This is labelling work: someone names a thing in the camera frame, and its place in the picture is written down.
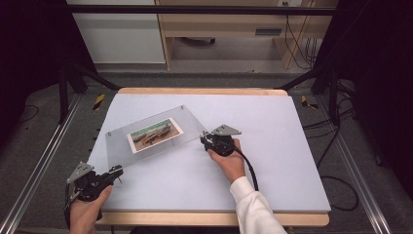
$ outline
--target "hand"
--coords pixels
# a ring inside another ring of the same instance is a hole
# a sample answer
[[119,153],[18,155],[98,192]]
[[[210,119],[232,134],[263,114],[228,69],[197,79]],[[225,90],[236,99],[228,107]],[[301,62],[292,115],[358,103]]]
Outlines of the hand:
[[[234,138],[234,144],[241,150],[240,141]],[[244,158],[237,151],[227,157],[222,157],[215,151],[207,151],[210,158],[221,167],[228,180],[233,183],[237,178],[245,176]]]
[[70,206],[70,233],[91,234],[95,233],[94,223],[103,203],[109,198],[112,185],[103,189],[99,197],[92,202],[83,202],[79,199]]

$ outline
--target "photo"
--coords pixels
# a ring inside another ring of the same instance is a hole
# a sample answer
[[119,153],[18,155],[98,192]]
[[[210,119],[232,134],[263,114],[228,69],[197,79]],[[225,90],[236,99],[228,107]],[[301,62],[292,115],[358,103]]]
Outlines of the photo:
[[172,118],[161,121],[141,130],[128,134],[131,151],[137,153],[156,144],[183,134],[182,129]]

